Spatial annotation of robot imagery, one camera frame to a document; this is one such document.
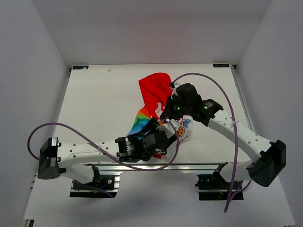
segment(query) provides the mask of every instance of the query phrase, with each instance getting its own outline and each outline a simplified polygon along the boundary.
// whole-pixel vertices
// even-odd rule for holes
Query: garment
[[[138,133],[152,118],[159,120],[162,114],[166,99],[171,96],[173,90],[169,87],[171,79],[167,73],[157,72],[139,80],[139,86],[142,93],[145,106],[139,110],[134,124],[128,135]],[[186,142],[191,137],[193,119],[190,116],[183,116],[178,120],[180,128],[178,135],[180,143]],[[156,158],[166,160],[163,155],[156,155]]]

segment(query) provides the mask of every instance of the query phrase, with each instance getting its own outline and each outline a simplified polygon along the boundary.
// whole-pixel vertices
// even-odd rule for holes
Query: red cloth
[[[139,80],[145,108],[152,117],[158,119],[155,113],[158,103],[161,103],[161,110],[164,110],[166,99],[172,93],[172,89],[169,87],[170,83],[169,75],[164,72],[157,72]]]

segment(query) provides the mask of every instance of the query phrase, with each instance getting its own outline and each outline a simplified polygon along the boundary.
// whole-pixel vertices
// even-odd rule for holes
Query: wall
[[[69,66],[236,64],[271,0],[33,0]]]
[[[19,226],[37,161],[27,137],[39,124],[57,119],[68,68],[30,0],[3,0],[0,7],[0,226]],[[41,130],[39,147],[52,133]]]
[[[297,226],[303,226],[302,15],[302,0],[273,0],[238,65],[256,131],[287,145],[280,180]]]

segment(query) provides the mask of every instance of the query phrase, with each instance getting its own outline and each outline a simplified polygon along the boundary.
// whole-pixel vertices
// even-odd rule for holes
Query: white floor
[[[143,107],[138,80],[155,72],[172,79],[186,72],[200,72],[217,80],[232,101],[236,118],[246,124],[243,108],[229,68],[211,64],[111,65],[73,70],[59,122],[80,130],[94,141],[125,136]],[[190,82],[203,99],[211,98],[228,110],[224,96],[211,81],[198,76]],[[66,129],[57,128],[60,141],[84,142]],[[193,138],[180,147],[176,163],[212,163],[233,160],[233,144],[202,124],[194,124]],[[240,151],[239,161],[248,158]],[[227,214],[224,201],[199,201],[195,174],[125,172],[114,199],[70,198],[71,180],[63,177],[36,180],[25,213],[34,227],[97,226],[226,226],[277,227],[293,225],[279,179],[268,188],[253,184],[243,201],[233,201]]]

